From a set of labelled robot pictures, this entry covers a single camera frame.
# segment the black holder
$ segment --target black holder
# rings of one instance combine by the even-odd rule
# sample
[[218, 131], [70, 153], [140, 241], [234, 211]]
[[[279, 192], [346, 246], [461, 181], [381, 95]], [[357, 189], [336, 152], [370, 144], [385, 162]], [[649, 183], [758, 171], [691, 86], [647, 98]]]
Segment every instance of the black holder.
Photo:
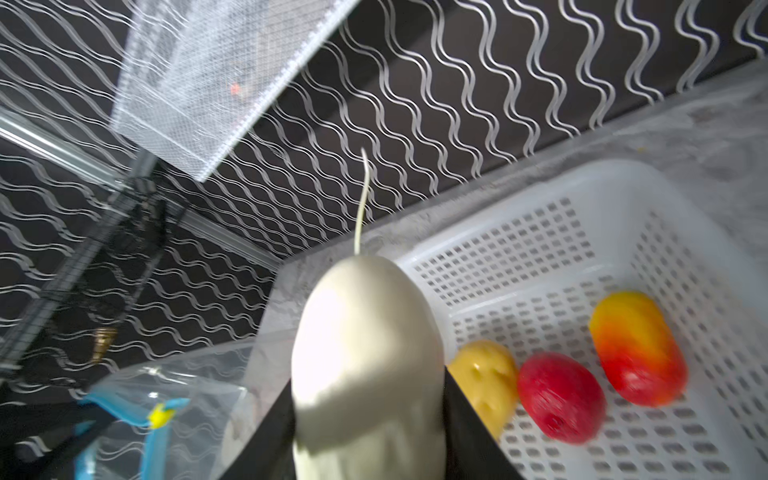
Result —
[[[448, 446], [445, 480], [523, 480], [485, 429], [448, 370], [445, 371], [442, 414]], [[294, 480], [295, 428], [288, 382], [256, 433], [220, 480]]]

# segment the metal frame bar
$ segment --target metal frame bar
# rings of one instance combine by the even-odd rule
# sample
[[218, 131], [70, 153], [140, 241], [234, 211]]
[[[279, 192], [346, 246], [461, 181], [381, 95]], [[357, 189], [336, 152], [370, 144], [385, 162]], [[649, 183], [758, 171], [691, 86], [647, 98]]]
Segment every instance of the metal frame bar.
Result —
[[[157, 163], [157, 157], [152, 153], [140, 151], [131, 172], [126, 175], [3, 107], [0, 107], [0, 137], [69, 170], [88, 183], [117, 192], [127, 188], [128, 177], [147, 177]], [[270, 252], [191, 210], [185, 213], [179, 227], [273, 272], [283, 263]]]

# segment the gray marble surface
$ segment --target gray marble surface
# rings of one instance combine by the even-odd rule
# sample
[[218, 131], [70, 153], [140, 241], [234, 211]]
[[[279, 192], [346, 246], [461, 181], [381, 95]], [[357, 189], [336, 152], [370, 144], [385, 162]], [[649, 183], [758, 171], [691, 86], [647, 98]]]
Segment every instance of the gray marble surface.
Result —
[[[362, 251], [398, 259], [529, 185], [590, 161], [623, 158], [666, 174], [768, 273], [767, 152], [768, 61], [756, 61], [376, 223], [365, 229]], [[286, 263], [261, 332], [295, 330], [317, 280], [352, 254], [347, 237]]]

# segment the red and yellow fruit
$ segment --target red and yellow fruit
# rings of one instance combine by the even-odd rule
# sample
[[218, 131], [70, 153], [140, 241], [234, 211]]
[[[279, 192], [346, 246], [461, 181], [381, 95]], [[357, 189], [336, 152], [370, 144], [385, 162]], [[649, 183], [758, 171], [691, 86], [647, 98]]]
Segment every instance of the red and yellow fruit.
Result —
[[592, 313], [589, 330], [608, 381], [627, 401], [656, 407], [685, 388], [688, 368], [656, 303], [643, 293], [613, 293]]

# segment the red potato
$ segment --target red potato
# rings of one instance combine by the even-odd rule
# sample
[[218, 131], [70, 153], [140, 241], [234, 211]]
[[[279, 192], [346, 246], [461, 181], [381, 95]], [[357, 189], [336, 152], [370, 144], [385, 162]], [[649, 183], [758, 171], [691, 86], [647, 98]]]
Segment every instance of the red potato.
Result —
[[549, 437], [581, 444], [605, 419], [605, 394], [579, 362], [560, 353], [537, 353], [520, 368], [520, 403]]

